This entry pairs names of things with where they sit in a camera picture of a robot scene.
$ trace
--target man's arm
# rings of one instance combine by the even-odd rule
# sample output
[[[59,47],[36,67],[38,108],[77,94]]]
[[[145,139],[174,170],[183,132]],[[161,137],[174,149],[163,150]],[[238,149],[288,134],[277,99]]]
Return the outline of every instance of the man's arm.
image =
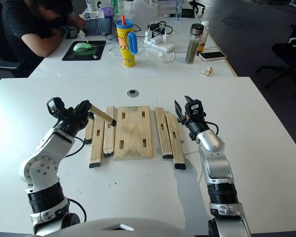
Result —
[[[37,56],[47,57],[59,46],[62,40],[60,30],[52,29],[52,33],[52,37],[45,39],[36,34],[26,34],[21,39]]]
[[[79,16],[75,16],[73,13],[68,14],[67,23],[70,26],[82,28],[85,26],[86,21]]]

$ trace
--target table surface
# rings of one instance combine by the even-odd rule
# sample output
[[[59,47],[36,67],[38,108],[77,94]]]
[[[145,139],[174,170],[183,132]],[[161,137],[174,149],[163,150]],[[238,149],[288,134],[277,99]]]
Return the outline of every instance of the table surface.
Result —
[[[174,17],[165,18],[158,16],[153,19],[132,19],[134,24],[137,24],[142,29],[136,32],[137,36],[144,36],[148,24],[153,21],[165,21],[168,25],[174,28],[175,32],[169,35],[169,43],[174,43],[175,52],[186,51],[188,37],[190,34],[191,25],[200,23],[196,18],[181,18],[181,21],[176,22]],[[104,36],[89,36],[87,40],[106,40]],[[31,78],[35,77],[120,77],[120,78],[138,78],[138,77],[189,77],[199,75],[201,70],[207,69],[209,66],[214,68],[213,76],[218,77],[233,77],[236,76],[234,70],[230,67],[227,60],[217,60],[205,62],[195,59],[194,64],[188,65],[184,63],[185,53],[176,53],[176,60],[172,63],[162,63],[157,61],[158,53],[160,52],[153,47],[139,48],[139,55],[135,56],[136,65],[132,68],[127,68],[122,63],[119,48],[112,50],[117,55],[109,54],[109,50],[117,44],[108,44],[104,48],[102,58],[99,61],[62,61],[67,50],[72,42],[81,40],[63,39],[60,46],[48,57],[46,57],[40,65],[32,72]],[[138,45],[147,47],[149,44],[144,44],[144,38],[138,38]],[[211,37],[207,38],[205,48],[216,46]]]
[[[136,89],[137,98],[126,91]],[[18,177],[21,161],[55,123],[45,103],[61,97],[75,106],[89,99],[98,108],[143,106],[151,110],[153,159],[114,161],[89,169],[91,147],[60,163],[64,194],[79,201],[88,220],[146,217],[171,223],[192,234],[207,234],[211,218],[201,162],[188,130],[179,126],[187,170],[163,160],[154,108],[174,113],[174,100],[200,99],[207,120],[220,127],[239,200],[253,233],[296,230],[296,144],[250,78],[194,76],[165,78],[35,78],[0,81],[0,232],[31,233],[26,184]],[[78,134],[84,137],[84,130]],[[77,141],[72,149],[80,147]],[[82,217],[71,205],[71,211]]]

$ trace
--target black chair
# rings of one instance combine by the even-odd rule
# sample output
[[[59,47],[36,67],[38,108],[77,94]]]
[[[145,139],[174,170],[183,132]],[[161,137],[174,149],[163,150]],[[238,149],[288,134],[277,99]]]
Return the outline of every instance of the black chair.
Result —
[[[193,7],[193,10],[196,8],[196,14],[198,13],[198,6],[201,6],[203,8],[202,14],[204,14],[205,5],[196,2],[196,0],[190,1],[189,4]]]
[[[0,70],[10,71],[15,77],[24,77],[21,73],[22,65],[17,62],[17,58],[5,37],[2,22],[2,4],[0,3]]]
[[[296,25],[291,25],[293,28],[293,31],[289,37],[290,38],[295,38],[296,37]],[[259,67],[256,72],[260,73],[261,69],[272,69],[276,70],[279,72],[283,72],[281,75],[270,81],[264,88],[269,89],[270,86],[276,82],[278,79],[284,77],[284,76],[289,76],[292,81],[296,85],[296,40],[293,40],[290,43],[277,43],[272,46],[273,52],[280,57],[281,60],[283,60],[288,66],[280,66],[280,67],[275,67],[275,66],[261,66]]]

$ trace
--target gray floor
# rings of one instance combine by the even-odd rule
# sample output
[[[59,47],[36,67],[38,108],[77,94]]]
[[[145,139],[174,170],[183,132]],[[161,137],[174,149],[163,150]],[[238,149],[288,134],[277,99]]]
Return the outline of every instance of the gray floor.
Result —
[[[74,0],[76,12],[85,8],[84,1]],[[266,101],[272,107],[282,124],[296,142],[296,88],[283,78],[269,90],[263,86],[277,73],[269,70],[259,75],[255,70],[260,65],[280,66],[283,64],[271,51],[275,43],[286,42],[291,33],[291,24],[296,24],[296,9],[288,6],[269,6],[268,0],[199,0],[206,5],[201,20],[210,21],[210,34],[227,55],[227,59],[238,76],[250,76]],[[243,22],[242,28],[234,28],[222,22],[223,18],[237,17]],[[10,73],[0,72],[0,78],[12,77]],[[0,233],[0,237],[24,236]],[[256,237],[290,237],[296,232],[257,234]]]

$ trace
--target yellow cup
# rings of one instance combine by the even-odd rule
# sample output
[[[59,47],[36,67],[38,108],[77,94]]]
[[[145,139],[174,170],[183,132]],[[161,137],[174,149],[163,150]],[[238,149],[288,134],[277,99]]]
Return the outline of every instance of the yellow cup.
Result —
[[[133,25],[130,20],[125,20],[125,26],[122,26],[122,21],[116,23],[119,48],[126,67],[135,66],[135,54],[138,52]]]

